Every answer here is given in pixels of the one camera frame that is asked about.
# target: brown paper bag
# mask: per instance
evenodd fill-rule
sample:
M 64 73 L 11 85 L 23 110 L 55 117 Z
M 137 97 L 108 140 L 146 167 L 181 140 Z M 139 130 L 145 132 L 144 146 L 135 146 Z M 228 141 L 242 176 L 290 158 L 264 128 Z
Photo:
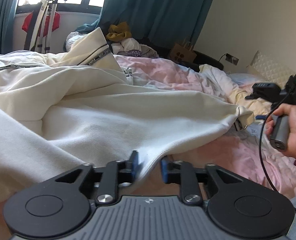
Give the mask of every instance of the brown paper bag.
M 192 63 L 197 56 L 195 52 L 193 52 L 192 46 L 189 46 L 190 42 L 184 42 L 183 46 L 175 43 L 173 48 L 171 49 L 168 59 L 180 64 L 182 61 Z

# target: circular black disc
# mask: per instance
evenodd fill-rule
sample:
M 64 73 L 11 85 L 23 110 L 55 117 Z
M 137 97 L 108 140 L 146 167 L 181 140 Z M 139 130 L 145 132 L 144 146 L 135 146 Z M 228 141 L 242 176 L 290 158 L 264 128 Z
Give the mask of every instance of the circular black disc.
M 287 232 L 294 218 L 291 202 L 270 189 L 219 190 L 208 203 L 210 218 L 224 231 L 241 238 L 272 239 Z
M 87 198 L 73 184 L 39 185 L 12 196 L 3 209 L 15 233 L 33 238 L 55 237 L 80 226 L 90 214 Z

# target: window frame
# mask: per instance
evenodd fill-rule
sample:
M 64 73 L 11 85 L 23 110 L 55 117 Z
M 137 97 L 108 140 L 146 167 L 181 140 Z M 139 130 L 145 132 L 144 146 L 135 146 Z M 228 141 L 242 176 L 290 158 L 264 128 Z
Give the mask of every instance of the window frame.
M 102 7 L 89 5 L 90 0 L 81 0 L 80 4 L 75 3 L 58 3 L 57 12 L 79 12 L 100 14 Z M 35 4 L 25 4 L 17 6 L 16 14 L 30 13 L 35 9 Z

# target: crosshair logo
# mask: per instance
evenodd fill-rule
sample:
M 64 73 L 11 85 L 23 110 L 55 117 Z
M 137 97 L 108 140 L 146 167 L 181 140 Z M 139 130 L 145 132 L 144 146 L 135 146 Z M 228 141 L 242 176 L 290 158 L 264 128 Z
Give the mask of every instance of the crosshair logo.
M 147 198 L 147 199 L 145 200 L 145 202 L 146 202 L 147 204 L 151 204 L 151 203 L 153 202 L 153 199 L 151 199 L 151 198 Z

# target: pile of clothes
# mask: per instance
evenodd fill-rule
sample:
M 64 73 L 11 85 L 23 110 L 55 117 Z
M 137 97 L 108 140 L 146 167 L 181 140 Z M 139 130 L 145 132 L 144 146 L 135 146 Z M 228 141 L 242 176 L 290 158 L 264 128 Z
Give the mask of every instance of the pile of clothes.
M 139 42 L 132 37 L 126 22 L 122 22 L 118 25 L 110 25 L 108 32 L 105 37 L 113 54 L 129 57 L 159 58 L 158 53 L 154 49 L 145 44 L 139 44 Z M 66 39 L 67 52 L 85 35 L 86 34 L 79 32 L 70 33 Z

